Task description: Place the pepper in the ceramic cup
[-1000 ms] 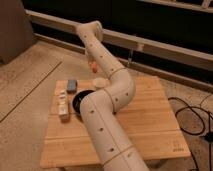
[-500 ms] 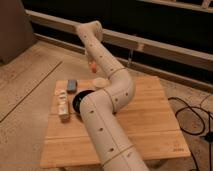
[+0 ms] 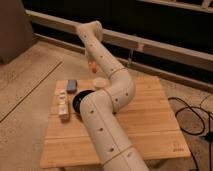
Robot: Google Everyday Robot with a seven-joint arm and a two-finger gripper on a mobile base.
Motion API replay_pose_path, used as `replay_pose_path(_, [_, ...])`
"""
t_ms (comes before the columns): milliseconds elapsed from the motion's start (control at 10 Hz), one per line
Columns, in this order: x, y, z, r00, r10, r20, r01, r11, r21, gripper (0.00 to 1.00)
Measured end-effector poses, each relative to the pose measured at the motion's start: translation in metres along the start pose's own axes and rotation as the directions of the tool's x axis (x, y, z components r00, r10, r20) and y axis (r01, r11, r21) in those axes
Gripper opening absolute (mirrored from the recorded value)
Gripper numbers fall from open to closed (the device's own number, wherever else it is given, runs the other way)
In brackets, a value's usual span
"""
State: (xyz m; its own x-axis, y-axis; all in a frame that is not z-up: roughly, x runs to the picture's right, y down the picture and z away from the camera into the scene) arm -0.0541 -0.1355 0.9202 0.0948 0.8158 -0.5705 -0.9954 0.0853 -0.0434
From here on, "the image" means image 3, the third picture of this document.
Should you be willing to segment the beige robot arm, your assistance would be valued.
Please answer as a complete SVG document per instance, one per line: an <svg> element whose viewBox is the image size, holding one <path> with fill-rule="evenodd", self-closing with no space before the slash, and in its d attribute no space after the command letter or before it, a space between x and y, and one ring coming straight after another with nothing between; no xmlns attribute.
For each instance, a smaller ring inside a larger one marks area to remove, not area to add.
<svg viewBox="0 0 213 171"><path fill-rule="evenodd" d="M104 171L149 171L114 114L135 95L135 82L128 70L103 46L99 21L76 28L87 56L96 61L110 84L86 95L80 114Z"/></svg>

